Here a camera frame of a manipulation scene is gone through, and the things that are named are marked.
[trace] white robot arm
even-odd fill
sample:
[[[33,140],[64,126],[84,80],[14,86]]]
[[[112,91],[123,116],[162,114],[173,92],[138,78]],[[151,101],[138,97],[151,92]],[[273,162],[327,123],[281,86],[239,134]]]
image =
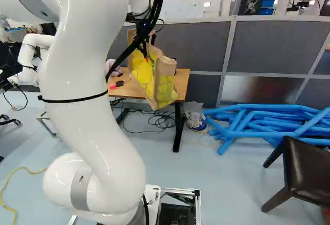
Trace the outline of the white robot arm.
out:
[[[53,36],[41,34],[27,34],[22,42],[21,50],[18,56],[18,62],[23,66],[23,70],[17,76],[12,76],[8,80],[16,85],[34,85],[39,86],[38,73],[40,73],[40,60],[47,59],[48,49],[54,41]],[[34,53],[36,47],[40,49],[40,59],[34,62]]]
[[[104,78],[106,54],[129,4],[133,13],[142,14],[149,0],[0,0],[1,11],[16,21],[59,18],[55,37],[27,35],[19,57],[31,67],[28,44],[51,45],[38,73],[42,100],[74,150],[49,166],[43,188],[54,203],[104,225],[137,219],[143,194],[155,198],[145,190],[160,191],[145,185],[144,163],[113,117]],[[148,222],[155,223],[156,216]]]

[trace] wooden table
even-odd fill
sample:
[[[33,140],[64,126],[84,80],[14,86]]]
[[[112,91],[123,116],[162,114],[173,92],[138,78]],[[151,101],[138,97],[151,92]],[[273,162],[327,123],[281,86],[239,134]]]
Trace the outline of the wooden table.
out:
[[[111,77],[108,82],[109,96],[122,99],[145,99],[141,89],[130,79],[129,69],[122,68],[122,71],[122,76]],[[173,143],[173,152],[179,152],[180,149],[182,130],[185,124],[185,116],[182,115],[182,104],[186,99],[189,75],[189,69],[176,69],[176,74],[174,76],[174,86],[178,93],[178,98],[174,102],[176,135]],[[110,86],[116,84],[117,81],[124,81],[124,85],[111,90]],[[116,119],[118,124],[126,117],[128,112],[128,108],[122,111]]]

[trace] wooden chair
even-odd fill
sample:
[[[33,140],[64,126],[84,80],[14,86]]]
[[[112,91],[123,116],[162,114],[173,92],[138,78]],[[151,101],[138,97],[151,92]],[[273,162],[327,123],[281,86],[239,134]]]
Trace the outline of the wooden chair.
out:
[[[330,153],[285,136],[263,167],[268,168],[281,154],[285,185],[261,207],[261,211],[269,212],[291,197],[330,207]]]

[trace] brown paper bag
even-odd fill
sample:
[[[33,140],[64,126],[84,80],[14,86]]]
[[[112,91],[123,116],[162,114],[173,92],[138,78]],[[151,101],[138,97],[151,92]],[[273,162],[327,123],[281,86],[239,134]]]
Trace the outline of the brown paper bag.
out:
[[[135,29],[128,31],[128,44],[132,43],[135,34]],[[146,47],[148,57],[145,59],[139,50],[135,50],[128,57],[128,68],[151,108],[158,110],[178,97],[174,88],[176,61],[148,43]]]

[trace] pink object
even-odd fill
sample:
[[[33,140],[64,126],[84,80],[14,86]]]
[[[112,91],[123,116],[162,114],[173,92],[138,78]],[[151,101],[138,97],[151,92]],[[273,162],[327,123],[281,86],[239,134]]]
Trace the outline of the pink object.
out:
[[[104,66],[104,72],[105,74],[108,73],[109,69],[111,68],[111,66],[114,64],[116,60],[115,59],[108,59],[105,63]],[[120,68],[120,66],[116,67],[116,69],[112,72],[111,76],[120,76],[122,74],[122,69]]]

